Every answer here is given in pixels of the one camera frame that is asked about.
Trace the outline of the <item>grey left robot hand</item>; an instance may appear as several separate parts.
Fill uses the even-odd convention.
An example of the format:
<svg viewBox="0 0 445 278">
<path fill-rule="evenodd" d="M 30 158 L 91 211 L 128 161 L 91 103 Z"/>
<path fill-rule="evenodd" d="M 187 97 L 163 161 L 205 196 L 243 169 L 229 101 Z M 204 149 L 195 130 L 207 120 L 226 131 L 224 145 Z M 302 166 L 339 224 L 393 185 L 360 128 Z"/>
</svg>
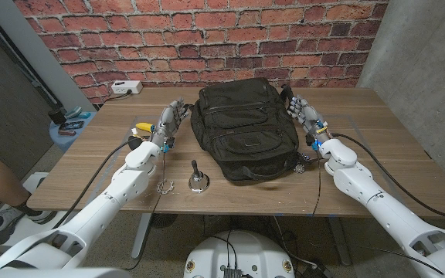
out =
<svg viewBox="0 0 445 278">
<path fill-rule="evenodd" d="M 181 122 L 189 115 L 189 105 L 183 98 L 173 100 L 161 113 L 151 142 L 161 147 L 170 137 L 173 137 Z"/>
</svg>

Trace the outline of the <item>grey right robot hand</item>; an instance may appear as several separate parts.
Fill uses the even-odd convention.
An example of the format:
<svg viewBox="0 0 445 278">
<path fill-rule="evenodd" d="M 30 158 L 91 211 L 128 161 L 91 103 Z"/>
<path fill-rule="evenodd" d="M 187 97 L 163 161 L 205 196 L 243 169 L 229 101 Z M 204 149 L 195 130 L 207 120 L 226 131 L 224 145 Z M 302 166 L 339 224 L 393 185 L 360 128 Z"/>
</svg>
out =
<svg viewBox="0 0 445 278">
<path fill-rule="evenodd" d="M 317 146 L 331 139 L 328 123 L 304 98 L 293 97 L 287 112 L 302 125 L 306 135 L 311 137 Z"/>
</svg>

